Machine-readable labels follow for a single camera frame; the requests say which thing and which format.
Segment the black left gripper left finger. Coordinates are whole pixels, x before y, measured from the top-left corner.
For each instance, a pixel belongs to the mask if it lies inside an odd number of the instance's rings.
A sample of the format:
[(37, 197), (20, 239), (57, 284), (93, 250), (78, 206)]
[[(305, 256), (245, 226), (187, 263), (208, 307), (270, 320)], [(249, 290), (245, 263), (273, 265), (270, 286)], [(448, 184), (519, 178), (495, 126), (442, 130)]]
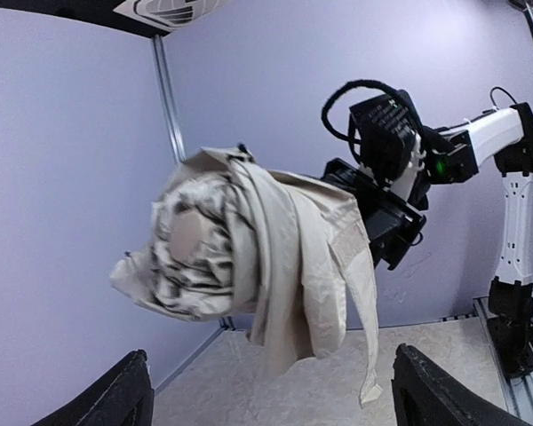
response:
[(147, 353), (131, 351), (81, 394), (35, 426), (150, 426), (155, 391)]

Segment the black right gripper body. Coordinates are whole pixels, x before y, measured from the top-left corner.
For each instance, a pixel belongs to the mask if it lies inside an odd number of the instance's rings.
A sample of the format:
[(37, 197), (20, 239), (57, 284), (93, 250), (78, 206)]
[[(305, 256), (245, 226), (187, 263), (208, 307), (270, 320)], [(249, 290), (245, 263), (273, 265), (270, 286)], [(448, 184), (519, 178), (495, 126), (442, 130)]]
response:
[(329, 161), (322, 181), (354, 196), (370, 239), (373, 263), (392, 271), (409, 249), (422, 241), (426, 216), (345, 161)]

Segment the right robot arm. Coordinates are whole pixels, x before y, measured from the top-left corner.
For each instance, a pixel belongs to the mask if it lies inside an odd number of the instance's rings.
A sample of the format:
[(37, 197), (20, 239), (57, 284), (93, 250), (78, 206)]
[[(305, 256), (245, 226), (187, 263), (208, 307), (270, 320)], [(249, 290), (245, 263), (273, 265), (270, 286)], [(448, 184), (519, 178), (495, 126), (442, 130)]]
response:
[(418, 245), (432, 185), (460, 184), (493, 161), (503, 179), (505, 225), (489, 287), (487, 322), (503, 376), (533, 373), (533, 279), (529, 239), (533, 217), (533, 113), (527, 103), (494, 106), (466, 122), (425, 126), (407, 91), (373, 80), (345, 84), (322, 107), (325, 128), (339, 96), (357, 88), (377, 96), (350, 107), (352, 162), (327, 163), (323, 180), (357, 200), (375, 263), (394, 269)]

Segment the beige folding umbrella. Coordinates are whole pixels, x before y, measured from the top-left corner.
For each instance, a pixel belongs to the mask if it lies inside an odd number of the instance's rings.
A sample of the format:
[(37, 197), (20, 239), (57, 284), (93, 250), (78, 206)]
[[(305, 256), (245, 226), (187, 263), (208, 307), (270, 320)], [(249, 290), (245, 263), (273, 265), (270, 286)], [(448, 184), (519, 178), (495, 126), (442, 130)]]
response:
[(337, 351), (353, 301), (367, 343), (359, 400), (380, 396), (370, 240), (356, 199), (333, 185), (266, 170), (243, 147), (204, 148), (175, 170), (152, 204), (146, 245), (110, 280), (179, 320), (252, 314), (248, 338), (269, 376)]

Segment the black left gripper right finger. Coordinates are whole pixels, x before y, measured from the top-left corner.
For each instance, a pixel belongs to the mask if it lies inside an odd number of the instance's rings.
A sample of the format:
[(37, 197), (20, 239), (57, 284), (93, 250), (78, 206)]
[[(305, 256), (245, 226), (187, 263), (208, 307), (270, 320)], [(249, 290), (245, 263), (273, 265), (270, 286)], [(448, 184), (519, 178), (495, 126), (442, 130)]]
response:
[(525, 421), (481, 398), (418, 348), (400, 344), (392, 380), (396, 423), (402, 426), (506, 426)]

